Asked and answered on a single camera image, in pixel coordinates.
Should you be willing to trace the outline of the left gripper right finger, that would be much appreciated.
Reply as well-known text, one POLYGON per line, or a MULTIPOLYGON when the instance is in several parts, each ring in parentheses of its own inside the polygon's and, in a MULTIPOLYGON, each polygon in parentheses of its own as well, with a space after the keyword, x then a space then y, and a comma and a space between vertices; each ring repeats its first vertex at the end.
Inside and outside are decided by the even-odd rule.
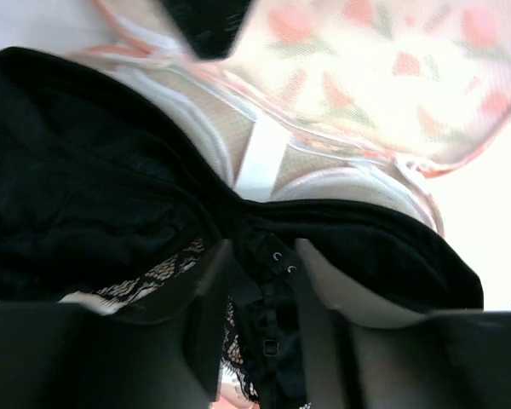
POLYGON ((419 314, 296 241, 293 276, 315 408, 511 408, 511 312, 419 314))

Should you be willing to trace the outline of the black lace bra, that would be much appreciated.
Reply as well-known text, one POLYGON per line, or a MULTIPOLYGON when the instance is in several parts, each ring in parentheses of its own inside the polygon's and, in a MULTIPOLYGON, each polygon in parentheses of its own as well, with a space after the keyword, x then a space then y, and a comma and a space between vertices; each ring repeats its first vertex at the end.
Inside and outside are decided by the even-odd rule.
POLYGON ((238 196, 144 96, 35 49, 0 49, 0 302, 161 294, 223 239, 239 265, 221 358, 262 408, 309 404, 292 280, 305 240, 383 311, 480 310, 479 276, 421 222, 337 199, 238 196))

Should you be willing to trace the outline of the floral mesh laundry bag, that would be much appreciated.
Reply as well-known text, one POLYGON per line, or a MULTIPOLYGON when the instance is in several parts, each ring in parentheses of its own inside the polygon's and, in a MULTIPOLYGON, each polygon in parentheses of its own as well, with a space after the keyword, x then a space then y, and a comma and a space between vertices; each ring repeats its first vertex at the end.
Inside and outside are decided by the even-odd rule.
POLYGON ((357 200, 441 232, 427 179, 511 118, 511 1, 256 1, 212 62, 155 1, 95 8, 118 41, 71 58, 163 109, 248 200, 357 200))

